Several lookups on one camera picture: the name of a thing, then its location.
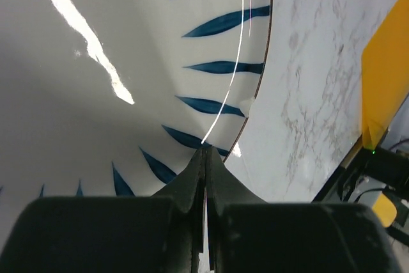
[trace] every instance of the gray marble veining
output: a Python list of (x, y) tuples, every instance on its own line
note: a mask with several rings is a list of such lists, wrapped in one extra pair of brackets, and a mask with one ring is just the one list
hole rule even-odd
[(228, 168), (267, 201), (310, 201), (361, 134), (364, 47), (397, 0), (274, 0), (265, 74)]

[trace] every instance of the white marble surface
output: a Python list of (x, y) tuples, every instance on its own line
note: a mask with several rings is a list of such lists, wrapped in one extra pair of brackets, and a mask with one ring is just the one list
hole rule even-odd
[(259, 95), (227, 167), (267, 201), (310, 201), (360, 131), (360, 59), (397, 0), (274, 0)]

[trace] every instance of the yellow panel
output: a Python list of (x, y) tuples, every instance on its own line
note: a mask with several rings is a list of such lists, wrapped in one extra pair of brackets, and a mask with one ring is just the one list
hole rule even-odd
[(409, 0), (398, 0), (362, 53), (362, 139), (374, 149), (409, 92)]
[(385, 195), (380, 194), (378, 200), (372, 207), (372, 211), (381, 221), (383, 227), (389, 227), (395, 221), (397, 210), (393, 202)]

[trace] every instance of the blue brushstroke decoration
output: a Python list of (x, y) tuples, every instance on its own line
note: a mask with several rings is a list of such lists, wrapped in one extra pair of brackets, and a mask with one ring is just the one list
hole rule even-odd
[(210, 74), (230, 74), (235, 71), (236, 73), (248, 72), (259, 74), (263, 72), (264, 63), (236, 63), (233, 61), (214, 61), (201, 63), (196, 65), (185, 66), (185, 68), (190, 68), (192, 70), (199, 70), (201, 72), (206, 72)]
[(79, 180), (77, 193), (75, 193), (75, 196), (84, 196), (84, 193), (82, 192), (82, 187), (81, 187), (81, 179)]
[(117, 196), (135, 196), (129, 185), (124, 181), (112, 162), (112, 172), (114, 173), (114, 186)]
[(228, 150), (223, 150), (222, 148), (218, 148), (218, 147), (216, 147), (216, 149), (219, 152), (220, 156), (227, 157), (227, 155), (229, 154)]
[[(191, 134), (187, 134), (186, 132), (182, 132), (167, 126), (162, 125), (162, 127), (165, 129), (165, 131), (173, 138), (175, 139), (177, 142), (179, 142), (180, 144), (189, 147), (189, 148), (193, 148), (195, 150), (197, 150), (198, 148), (201, 147), (209, 147), (210, 144), (207, 143), (206, 141), (203, 142), (202, 144), (202, 140), (198, 137), (192, 136)], [(219, 154), (221, 156), (227, 156), (229, 154), (228, 150), (223, 150), (222, 148), (217, 148), (217, 151), (219, 152)]]
[(227, 104), (222, 105), (221, 102), (203, 98), (177, 97), (185, 104), (202, 113), (218, 114), (222, 109), (221, 114), (235, 114), (245, 117), (239, 108)]
[(236, 11), (216, 17), (203, 25), (193, 29), (191, 32), (184, 35), (184, 38), (197, 38), (200, 36), (217, 35), (234, 28), (253, 17), (262, 17), (270, 15), (270, 6), (262, 6), (255, 9), (246, 9), (243, 11)]
[(44, 183), (41, 186), (40, 195), (38, 196), (38, 198), (42, 198), (42, 197), (44, 197)]
[(153, 158), (150, 154), (146, 153), (142, 148), (139, 148), (149, 164), (153, 174), (163, 183), (171, 182), (175, 177), (176, 174), (174, 171), (169, 169), (165, 164), (161, 163), (161, 161)]

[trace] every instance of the black cable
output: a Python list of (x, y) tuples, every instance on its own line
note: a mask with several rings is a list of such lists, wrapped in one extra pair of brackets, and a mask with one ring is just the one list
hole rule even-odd
[(388, 150), (393, 150), (395, 147), (398, 147), (399, 145), (407, 142), (409, 142), (409, 138), (400, 140), (398, 143), (393, 144), (390, 148), (388, 148)]
[(351, 182), (356, 182), (356, 184), (353, 187), (350, 187), (350, 190), (346, 193), (344, 199), (342, 199), (342, 196), (340, 196), (341, 201), (349, 201), (353, 191), (355, 191), (355, 189), (365, 180), (363, 176), (361, 175), (357, 175), (357, 176), (358, 176), (357, 179), (356, 177), (351, 178)]

